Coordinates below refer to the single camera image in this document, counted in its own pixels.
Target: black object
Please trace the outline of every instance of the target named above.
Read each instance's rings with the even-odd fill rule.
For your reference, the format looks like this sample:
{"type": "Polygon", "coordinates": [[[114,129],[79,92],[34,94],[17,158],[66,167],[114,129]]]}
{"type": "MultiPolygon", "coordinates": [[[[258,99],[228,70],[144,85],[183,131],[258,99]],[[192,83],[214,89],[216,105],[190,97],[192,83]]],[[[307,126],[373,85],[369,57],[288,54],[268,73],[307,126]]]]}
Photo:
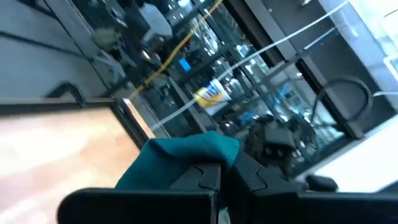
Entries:
{"type": "MultiPolygon", "coordinates": [[[[326,85],[324,85],[320,92],[317,94],[317,98],[315,99],[315,102],[312,106],[312,114],[310,117],[310,122],[312,123],[315,117],[315,112],[317,110],[317,106],[320,100],[325,96],[326,91],[334,86],[337,86],[339,84],[351,84],[353,86],[358,87],[365,96],[365,102],[362,104],[362,107],[359,109],[359,111],[354,114],[351,118],[342,118],[343,124],[349,123],[349,122],[355,122],[358,121],[362,118],[364,118],[371,110],[372,105],[373,105],[373,95],[370,91],[370,89],[366,86],[366,84],[361,81],[358,78],[353,78],[353,77],[341,77],[341,78],[336,78],[334,80],[329,81],[326,85]]],[[[326,124],[325,126],[335,126],[339,127],[341,124],[326,124]]]]}
{"type": "Polygon", "coordinates": [[[305,178],[310,190],[317,192],[336,192],[338,186],[336,182],[330,177],[320,177],[316,175],[309,175],[305,178]]]}
{"type": "Polygon", "coordinates": [[[65,82],[59,84],[53,90],[45,95],[46,98],[60,98],[66,93],[70,93],[77,103],[82,106],[86,103],[86,99],[81,90],[74,84],[65,82]]]}
{"type": "Polygon", "coordinates": [[[268,119],[259,119],[251,127],[244,142],[244,150],[265,167],[277,167],[286,179],[296,149],[293,132],[275,126],[268,119]]]}
{"type": "Polygon", "coordinates": [[[217,223],[220,189],[231,224],[395,223],[398,195],[304,192],[240,152],[229,178],[217,164],[191,167],[169,189],[84,189],[67,196],[59,224],[217,223]],[[222,178],[226,183],[220,187],[222,178]]]}
{"type": "Polygon", "coordinates": [[[57,220],[59,224],[215,224],[220,209],[220,186],[220,165],[198,164],[187,170],[169,189],[79,190],[60,204],[57,220]]]}
{"type": "Polygon", "coordinates": [[[139,12],[139,6],[132,2],[129,7],[125,8],[125,18],[127,27],[121,29],[121,33],[123,35],[123,39],[126,45],[131,45],[127,47],[127,54],[131,49],[135,51],[141,51],[142,44],[141,39],[145,36],[145,34],[150,29],[148,22],[139,12]]]}
{"type": "Polygon", "coordinates": [[[387,193],[398,193],[398,181],[395,181],[382,189],[380,192],[387,192],[387,193]]]}

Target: metal frame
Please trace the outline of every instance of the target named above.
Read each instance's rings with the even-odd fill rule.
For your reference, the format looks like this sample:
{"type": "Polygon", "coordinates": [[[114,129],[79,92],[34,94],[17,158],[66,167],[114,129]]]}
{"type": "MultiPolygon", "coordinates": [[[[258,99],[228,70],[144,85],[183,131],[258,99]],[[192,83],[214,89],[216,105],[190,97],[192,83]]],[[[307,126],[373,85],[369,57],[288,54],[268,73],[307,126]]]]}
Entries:
{"type": "Polygon", "coordinates": [[[102,107],[102,106],[108,106],[111,108],[119,122],[122,124],[130,138],[136,143],[138,148],[142,148],[149,140],[147,134],[144,132],[144,130],[141,128],[140,124],[136,121],[136,119],[133,117],[133,115],[130,112],[130,109],[128,105],[124,101],[119,101],[119,100],[114,100],[114,99],[101,99],[101,100],[95,100],[95,101],[87,101],[86,98],[83,96],[83,93],[81,90],[74,84],[65,82],[61,83],[58,86],[56,86],[53,90],[51,90],[49,93],[47,93],[44,97],[45,98],[60,98],[66,93],[70,93],[72,97],[76,100],[76,103],[62,103],[55,102],[55,105],[51,105],[51,103],[54,104],[54,102],[50,103],[42,103],[40,108],[35,106],[32,106],[30,104],[27,105],[13,105],[11,106],[11,109],[14,109],[14,113],[18,113],[19,111],[21,112],[26,112],[26,106],[29,108],[32,106],[31,109],[27,109],[27,112],[43,112],[41,110],[67,110],[67,109],[72,109],[72,108],[81,108],[81,109],[87,109],[87,108],[97,108],[97,107],[102,107]]]}
{"type": "MultiPolygon", "coordinates": [[[[262,49],[273,43],[268,33],[261,28],[261,24],[244,1],[229,0],[223,4],[255,49],[262,49]]],[[[285,59],[276,47],[260,54],[260,57],[270,67],[277,65],[285,59]]]]}
{"type": "Polygon", "coordinates": [[[38,0],[16,0],[17,2],[20,2],[32,9],[35,9],[36,11],[45,14],[46,16],[49,16],[52,19],[55,19],[62,27],[62,29],[64,29],[64,31],[68,34],[68,36],[71,38],[72,42],[75,44],[76,48],[78,49],[79,53],[74,52],[72,50],[67,50],[67,49],[63,49],[60,47],[56,47],[56,46],[52,46],[50,44],[46,44],[43,42],[39,42],[36,40],[32,40],[26,37],[21,37],[15,34],[11,34],[8,32],[4,32],[4,31],[0,31],[0,36],[9,38],[9,39],[13,39],[13,40],[17,40],[20,42],[24,42],[30,45],[36,45],[39,47],[44,47],[47,49],[51,49],[51,50],[55,50],[57,52],[63,53],[63,54],[68,54],[74,57],[79,57],[79,58],[83,58],[86,59],[87,62],[91,65],[91,67],[93,68],[93,70],[95,71],[95,73],[97,74],[98,78],[101,80],[102,84],[104,85],[104,87],[108,90],[109,87],[106,84],[106,82],[104,81],[104,79],[101,77],[100,73],[97,71],[97,69],[95,69],[94,65],[92,64],[93,59],[88,57],[84,51],[81,49],[81,47],[77,44],[76,40],[72,37],[72,35],[69,33],[69,31],[67,30],[67,28],[65,27],[65,25],[62,23],[62,21],[57,17],[57,15],[54,13],[54,11],[52,10],[52,8],[49,6],[49,4],[46,2],[46,0],[43,0],[44,4],[47,6],[48,9],[40,6],[38,4],[38,0]]]}
{"type": "MultiPolygon", "coordinates": [[[[231,5],[230,7],[234,7],[234,4],[240,4],[241,7],[246,8],[246,10],[251,13],[251,16],[254,16],[257,20],[256,29],[263,30],[263,32],[267,33],[273,42],[286,37],[261,0],[234,0],[230,1],[229,4],[231,5]]],[[[239,8],[237,6],[235,6],[234,9],[239,12],[239,8]]],[[[285,41],[275,48],[279,51],[279,54],[275,55],[276,57],[282,55],[283,58],[291,58],[298,54],[298,51],[293,47],[290,41],[285,41]]],[[[322,88],[322,83],[326,83],[326,79],[319,72],[315,64],[308,56],[304,55],[296,63],[296,66],[303,73],[303,77],[313,88],[315,94],[317,94],[322,88]]],[[[343,124],[344,132],[350,138],[359,139],[363,137],[363,132],[358,124],[346,123],[343,121],[342,112],[345,113],[346,109],[332,91],[327,91],[327,94],[322,99],[322,103],[330,112],[333,119],[336,122],[343,124]]]]}
{"type": "MultiPolygon", "coordinates": [[[[193,0],[194,4],[201,4],[200,0],[193,0]]],[[[203,9],[199,9],[199,12],[202,16],[204,16],[205,14],[207,14],[207,12],[205,11],[205,8],[203,9]]],[[[210,28],[213,30],[213,32],[216,34],[217,38],[219,38],[221,41],[226,42],[226,45],[229,44],[233,44],[233,46],[237,45],[238,43],[236,43],[236,40],[232,39],[230,36],[228,36],[227,34],[225,34],[221,28],[219,27],[219,25],[215,22],[215,20],[212,17],[209,17],[206,22],[208,23],[208,25],[210,26],[210,28]]],[[[227,49],[228,53],[230,55],[232,55],[232,58],[234,59],[235,62],[238,62],[241,60],[241,56],[237,53],[237,51],[235,51],[233,49],[233,47],[228,47],[227,49]]],[[[242,71],[244,73],[244,75],[246,76],[246,78],[249,80],[249,82],[251,83],[252,86],[255,86],[256,81],[254,79],[254,77],[251,74],[248,74],[248,71],[245,69],[244,65],[240,65],[239,66],[240,71],[242,71]]],[[[239,74],[236,77],[239,81],[242,81],[242,77],[241,74],[239,74]]],[[[245,82],[240,82],[240,84],[243,86],[244,90],[250,90],[251,88],[248,87],[247,85],[245,85],[245,82]]],[[[270,89],[270,91],[273,91],[273,87],[272,85],[267,85],[267,88],[270,89]]],[[[260,96],[264,99],[267,98],[267,96],[265,95],[265,93],[258,87],[255,88],[255,90],[260,94],[260,96]]],[[[266,103],[266,105],[269,107],[269,109],[272,111],[272,113],[280,119],[279,114],[277,113],[277,111],[270,105],[267,104],[267,101],[264,100],[264,102],[266,103]]]]}
{"type": "MultiPolygon", "coordinates": [[[[175,104],[181,108],[184,105],[186,105],[190,100],[186,96],[186,94],[183,92],[183,90],[179,87],[177,82],[173,78],[169,78],[169,83],[170,83],[170,96],[174,100],[175,104]]],[[[182,112],[183,117],[187,120],[187,123],[192,129],[191,134],[200,134],[200,133],[205,133],[208,130],[204,125],[202,125],[202,122],[200,121],[199,118],[199,111],[194,106],[189,107],[187,110],[182,112]]]]}

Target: yellow cable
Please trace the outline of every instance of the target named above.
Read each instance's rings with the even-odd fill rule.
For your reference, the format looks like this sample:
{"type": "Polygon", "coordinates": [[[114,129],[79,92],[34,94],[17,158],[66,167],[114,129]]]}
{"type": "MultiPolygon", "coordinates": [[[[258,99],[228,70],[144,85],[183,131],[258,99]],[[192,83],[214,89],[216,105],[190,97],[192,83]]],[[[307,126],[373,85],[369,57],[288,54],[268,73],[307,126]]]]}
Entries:
{"type": "MultiPolygon", "coordinates": [[[[191,30],[191,32],[174,48],[173,52],[170,54],[168,59],[163,63],[163,65],[156,71],[153,75],[151,75],[147,80],[145,80],[145,85],[150,84],[153,82],[166,68],[169,66],[171,61],[174,59],[174,57],[177,55],[177,53],[180,51],[182,46],[184,46],[185,43],[188,42],[188,40],[191,39],[193,36],[194,32],[199,29],[200,25],[203,24],[203,22],[210,16],[211,13],[213,13],[218,6],[223,2],[224,0],[218,0],[214,6],[208,11],[206,15],[204,15],[200,20],[199,23],[191,30]]],[[[144,85],[140,85],[139,87],[136,88],[136,90],[129,96],[130,100],[133,100],[143,89],[144,85]]]]}

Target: black metal bar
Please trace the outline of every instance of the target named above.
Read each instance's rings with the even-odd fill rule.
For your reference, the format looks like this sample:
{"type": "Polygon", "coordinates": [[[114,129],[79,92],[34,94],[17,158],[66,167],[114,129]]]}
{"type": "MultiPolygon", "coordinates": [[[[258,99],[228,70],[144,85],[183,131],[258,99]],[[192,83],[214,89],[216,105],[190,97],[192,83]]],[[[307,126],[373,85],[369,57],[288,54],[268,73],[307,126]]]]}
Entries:
{"type": "MultiPolygon", "coordinates": [[[[169,94],[173,98],[175,104],[181,108],[189,102],[189,99],[177,85],[177,83],[172,79],[170,80],[170,90],[169,94]]],[[[192,128],[192,134],[199,134],[207,132],[206,128],[202,125],[200,118],[198,117],[199,112],[193,107],[189,107],[187,110],[182,112],[182,115],[187,120],[187,123],[192,128]]]]}
{"type": "MultiPolygon", "coordinates": [[[[85,108],[103,108],[113,104],[113,100],[96,100],[86,103],[85,108]]],[[[81,104],[75,102],[40,101],[27,103],[0,103],[0,116],[47,113],[65,110],[81,109],[81,104]]]]}
{"type": "MultiPolygon", "coordinates": [[[[242,0],[229,0],[224,2],[225,8],[234,17],[236,23],[246,34],[255,49],[262,49],[273,43],[268,33],[262,28],[258,19],[247,4],[242,0]]],[[[281,52],[275,47],[260,54],[265,63],[272,67],[284,60],[281,52]]]]}
{"type": "Polygon", "coordinates": [[[74,84],[69,82],[61,83],[49,93],[47,93],[44,97],[46,98],[60,98],[66,93],[70,93],[77,103],[84,106],[86,104],[86,98],[84,97],[81,90],[74,84]]]}
{"type": "Polygon", "coordinates": [[[134,141],[134,144],[141,150],[149,140],[149,137],[131,114],[128,105],[123,101],[116,100],[111,109],[127,134],[134,141]]]}
{"type": "Polygon", "coordinates": [[[20,42],[24,42],[24,43],[27,43],[27,44],[36,45],[36,46],[39,46],[39,47],[45,47],[47,49],[55,50],[55,51],[63,53],[63,54],[72,55],[74,57],[87,59],[84,55],[76,53],[76,52],[74,52],[72,50],[67,50],[67,49],[63,49],[63,48],[60,48],[60,47],[52,46],[50,44],[45,44],[43,42],[32,40],[32,39],[29,39],[29,38],[26,38],[26,37],[21,37],[21,36],[18,36],[18,35],[15,35],[15,34],[11,34],[11,33],[5,32],[5,31],[1,31],[0,30],[0,36],[3,36],[3,37],[8,38],[8,39],[13,39],[13,40],[17,40],[17,41],[20,41],[20,42]]]}
{"type": "Polygon", "coordinates": [[[337,35],[338,35],[338,30],[336,28],[330,29],[325,34],[323,34],[320,38],[318,38],[317,40],[314,40],[313,42],[308,44],[303,50],[299,51],[292,58],[286,60],[285,63],[276,67],[275,69],[271,69],[270,72],[268,73],[268,75],[266,77],[264,77],[259,83],[255,84],[255,86],[257,87],[259,85],[265,84],[267,80],[270,80],[272,77],[278,75],[280,72],[283,72],[289,66],[297,63],[298,60],[300,60],[301,58],[309,55],[316,47],[318,47],[318,45],[324,44],[330,38],[335,37],[337,35]]]}
{"type": "Polygon", "coordinates": [[[173,33],[178,32],[179,29],[181,29],[183,26],[186,26],[193,18],[195,18],[197,15],[199,15],[200,10],[206,9],[208,6],[210,6],[213,3],[213,1],[206,0],[201,2],[200,4],[195,5],[192,10],[184,16],[183,19],[179,20],[176,24],[173,25],[173,33]]]}
{"type": "MultiPolygon", "coordinates": [[[[199,0],[193,0],[194,3],[198,4],[199,0]]],[[[204,11],[204,9],[200,9],[200,13],[202,15],[205,15],[207,12],[204,11]]],[[[220,21],[223,19],[223,16],[217,16],[218,12],[214,12],[214,14],[212,15],[212,17],[210,17],[207,20],[208,25],[210,26],[210,28],[213,30],[213,32],[216,34],[216,36],[222,40],[225,41],[227,43],[233,44],[234,46],[237,44],[241,44],[241,43],[236,43],[236,40],[234,40],[232,37],[230,37],[228,34],[226,34],[225,31],[223,31],[221,29],[221,27],[216,23],[216,20],[213,19],[213,17],[217,17],[217,21],[220,21]]],[[[236,63],[238,61],[240,61],[242,59],[242,56],[233,48],[228,48],[228,52],[230,53],[230,55],[232,56],[233,60],[232,62],[236,63]]],[[[245,76],[248,78],[249,82],[251,83],[252,86],[255,86],[256,81],[254,79],[254,77],[248,73],[248,71],[245,69],[244,65],[240,65],[239,66],[240,71],[242,71],[245,76]]],[[[272,85],[270,85],[270,82],[268,82],[266,84],[267,89],[270,90],[270,92],[274,92],[274,88],[272,85]]],[[[277,113],[276,109],[273,106],[270,106],[270,104],[267,102],[267,97],[268,95],[265,94],[261,88],[259,86],[255,87],[255,90],[261,95],[261,97],[264,99],[264,102],[266,103],[266,105],[269,107],[269,109],[272,111],[272,113],[274,114],[274,116],[276,118],[279,118],[279,114],[277,113]]],[[[282,104],[282,106],[285,108],[285,110],[288,110],[286,105],[282,104]]]]}
{"type": "Polygon", "coordinates": [[[42,14],[45,14],[46,16],[49,16],[53,19],[57,19],[57,16],[52,11],[49,11],[48,9],[45,9],[42,6],[38,5],[37,0],[17,0],[17,1],[25,4],[26,6],[31,7],[32,9],[41,12],[42,14]]]}

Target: teal cloth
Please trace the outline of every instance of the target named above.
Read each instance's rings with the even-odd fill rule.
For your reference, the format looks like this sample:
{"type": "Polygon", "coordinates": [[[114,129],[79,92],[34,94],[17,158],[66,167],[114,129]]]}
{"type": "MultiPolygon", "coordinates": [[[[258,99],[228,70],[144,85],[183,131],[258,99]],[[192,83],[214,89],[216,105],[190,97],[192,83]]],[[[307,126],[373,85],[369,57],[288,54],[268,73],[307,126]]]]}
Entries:
{"type": "Polygon", "coordinates": [[[115,189],[167,189],[199,162],[221,162],[228,171],[239,152],[239,141],[214,131],[187,138],[151,139],[120,178],[115,189]]]}

